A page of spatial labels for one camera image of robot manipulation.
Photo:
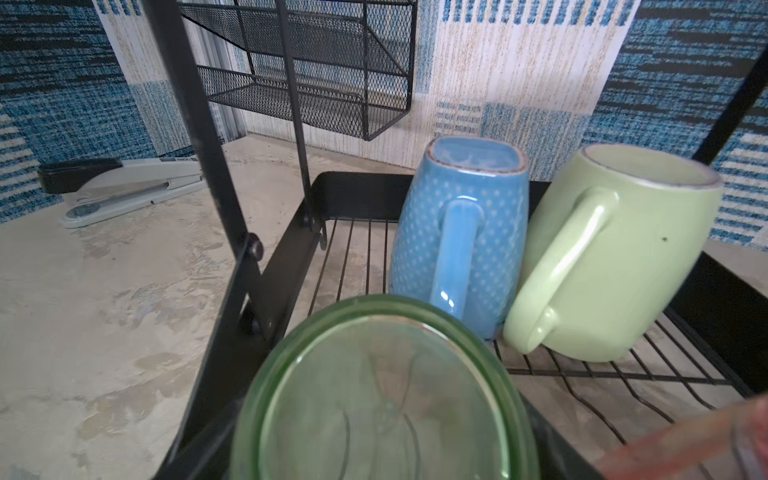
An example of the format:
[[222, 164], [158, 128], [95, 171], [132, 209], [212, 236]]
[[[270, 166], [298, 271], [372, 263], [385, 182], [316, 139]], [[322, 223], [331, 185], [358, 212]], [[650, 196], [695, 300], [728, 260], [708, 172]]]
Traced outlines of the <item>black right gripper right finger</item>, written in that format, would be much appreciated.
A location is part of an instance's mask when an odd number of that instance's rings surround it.
[[529, 401], [523, 401], [523, 405], [533, 430], [542, 479], [604, 479]]

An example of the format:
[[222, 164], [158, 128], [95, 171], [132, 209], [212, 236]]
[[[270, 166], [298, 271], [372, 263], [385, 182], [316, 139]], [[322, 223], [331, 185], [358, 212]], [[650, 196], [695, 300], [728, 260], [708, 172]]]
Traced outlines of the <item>white blue-handled mug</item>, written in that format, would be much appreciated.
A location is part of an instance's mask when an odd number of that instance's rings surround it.
[[528, 214], [522, 150], [485, 138], [433, 139], [401, 211], [389, 292], [431, 304], [492, 340], [513, 303]]

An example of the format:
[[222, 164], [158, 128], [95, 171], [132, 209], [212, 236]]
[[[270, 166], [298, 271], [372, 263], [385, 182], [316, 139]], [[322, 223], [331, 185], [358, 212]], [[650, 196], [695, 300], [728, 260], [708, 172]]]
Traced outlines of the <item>green glass cup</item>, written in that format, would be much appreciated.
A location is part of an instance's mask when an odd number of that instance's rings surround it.
[[537, 479], [518, 389], [449, 314], [395, 295], [302, 321], [258, 370], [236, 423], [234, 479]]

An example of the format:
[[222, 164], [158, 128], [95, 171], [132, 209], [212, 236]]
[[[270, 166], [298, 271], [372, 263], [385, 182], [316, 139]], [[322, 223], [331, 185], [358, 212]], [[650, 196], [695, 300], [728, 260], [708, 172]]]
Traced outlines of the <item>pink translucent glass cup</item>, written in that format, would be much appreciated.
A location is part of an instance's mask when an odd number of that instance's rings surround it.
[[607, 479], [680, 479], [726, 456], [731, 479], [767, 477], [765, 393], [673, 424], [605, 454], [595, 468]]

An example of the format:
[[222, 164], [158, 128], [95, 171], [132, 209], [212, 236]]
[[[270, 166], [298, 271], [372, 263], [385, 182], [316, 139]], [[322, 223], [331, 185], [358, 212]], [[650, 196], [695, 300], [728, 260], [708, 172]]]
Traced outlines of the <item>light green ceramic mug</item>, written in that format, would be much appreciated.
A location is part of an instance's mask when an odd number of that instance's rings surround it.
[[580, 148], [532, 214], [504, 340], [620, 359], [697, 262], [724, 183], [711, 167], [622, 144]]

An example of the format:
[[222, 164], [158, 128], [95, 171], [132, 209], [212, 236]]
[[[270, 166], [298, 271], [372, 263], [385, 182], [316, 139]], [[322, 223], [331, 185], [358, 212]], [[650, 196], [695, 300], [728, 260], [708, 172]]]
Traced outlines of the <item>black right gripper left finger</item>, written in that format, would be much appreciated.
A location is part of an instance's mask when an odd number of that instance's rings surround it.
[[233, 435], [243, 405], [230, 402], [154, 479], [228, 479]]

